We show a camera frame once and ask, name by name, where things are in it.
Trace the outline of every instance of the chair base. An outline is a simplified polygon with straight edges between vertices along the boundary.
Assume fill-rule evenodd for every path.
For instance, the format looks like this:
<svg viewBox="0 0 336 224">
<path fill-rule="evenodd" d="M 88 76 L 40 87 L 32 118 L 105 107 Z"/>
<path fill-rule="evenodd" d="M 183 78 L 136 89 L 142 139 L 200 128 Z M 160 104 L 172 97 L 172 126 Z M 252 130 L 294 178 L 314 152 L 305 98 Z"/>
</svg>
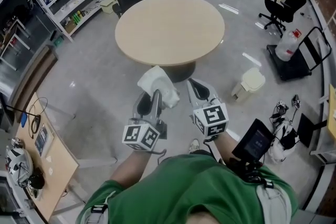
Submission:
<svg viewBox="0 0 336 224">
<path fill-rule="evenodd" d="M 267 18 L 267 19 L 270 20 L 270 22 L 267 25 L 264 26 L 264 29 L 267 29 L 267 27 L 269 25 L 275 25 L 277 27 L 277 29 L 279 30 L 279 32 L 280 32 L 280 37 L 282 37 L 281 27 L 283 28 L 284 31 L 286 31 L 286 27 L 281 23 L 281 21 L 278 21 L 277 17 L 275 17 L 275 16 L 274 17 L 272 17 L 272 16 L 270 17 L 270 16 L 267 16 L 267 15 L 265 15 L 263 13 L 259 13 L 259 18 L 261 18 L 261 17 L 265 17 L 265 18 Z"/>
<path fill-rule="evenodd" d="M 277 45 L 267 45 L 271 59 L 280 75 L 281 80 L 301 79 L 311 75 L 311 71 L 304 59 L 301 51 L 298 49 L 288 62 L 279 59 L 275 53 Z"/>
</svg>

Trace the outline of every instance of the backpack strap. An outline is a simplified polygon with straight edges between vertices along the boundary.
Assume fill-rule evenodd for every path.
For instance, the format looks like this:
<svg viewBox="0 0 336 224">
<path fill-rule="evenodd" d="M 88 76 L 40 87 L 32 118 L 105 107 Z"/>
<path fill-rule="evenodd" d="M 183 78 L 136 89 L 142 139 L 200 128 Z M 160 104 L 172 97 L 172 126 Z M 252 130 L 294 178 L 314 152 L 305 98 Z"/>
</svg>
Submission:
<svg viewBox="0 0 336 224">
<path fill-rule="evenodd" d="M 113 191 L 109 196 L 107 196 L 102 205 L 94 205 L 88 208 L 83 214 L 80 224 L 108 224 L 108 201 L 115 193 L 116 191 Z"/>
</svg>

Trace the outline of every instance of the person's right arm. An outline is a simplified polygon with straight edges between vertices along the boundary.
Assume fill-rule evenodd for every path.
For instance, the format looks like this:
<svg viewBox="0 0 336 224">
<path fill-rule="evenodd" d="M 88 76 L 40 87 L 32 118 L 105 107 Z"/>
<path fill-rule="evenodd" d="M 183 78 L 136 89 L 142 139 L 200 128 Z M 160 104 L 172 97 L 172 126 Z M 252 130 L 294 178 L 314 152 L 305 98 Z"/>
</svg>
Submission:
<svg viewBox="0 0 336 224">
<path fill-rule="evenodd" d="M 214 143 L 222 157 L 224 163 L 228 164 L 230 158 L 235 158 L 239 160 L 232 154 L 232 151 L 238 145 L 238 142 L 234 140 L 227 132 L 221 133 Z"/>
</svg>

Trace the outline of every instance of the plastic water bottle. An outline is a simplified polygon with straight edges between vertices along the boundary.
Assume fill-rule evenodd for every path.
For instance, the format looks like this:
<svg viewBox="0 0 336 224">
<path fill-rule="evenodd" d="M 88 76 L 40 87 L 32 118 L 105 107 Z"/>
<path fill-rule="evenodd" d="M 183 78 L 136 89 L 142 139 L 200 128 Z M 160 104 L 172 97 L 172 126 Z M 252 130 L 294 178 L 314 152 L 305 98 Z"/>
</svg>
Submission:
<svg viewBox="0 0 336 224">
<path fill-rule="evenodd" d="M 284 33 L 278 46 L 275 48 L 275 53 L 282 61 L 288 62 L 299 47 L 298 38 L 301 32 L 298 29 L 287 31 Z"/>
</svg>

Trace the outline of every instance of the blue object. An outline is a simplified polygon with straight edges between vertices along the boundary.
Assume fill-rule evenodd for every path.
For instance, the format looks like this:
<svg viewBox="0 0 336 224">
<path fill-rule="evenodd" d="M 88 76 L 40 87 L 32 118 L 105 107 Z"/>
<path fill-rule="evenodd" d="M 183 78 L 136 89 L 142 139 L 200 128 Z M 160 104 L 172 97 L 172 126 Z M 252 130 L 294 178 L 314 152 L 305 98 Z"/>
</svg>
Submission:
<svg viewBox="0 0 336 224">
<path fill-rule="evenodd" d="M 27 114 L 26 113 L 22 113 L 22 116 L 21 116 L 21 127 L 22 128 L 25 126 L 26 121 L 27 121 Z"/>
</svg>

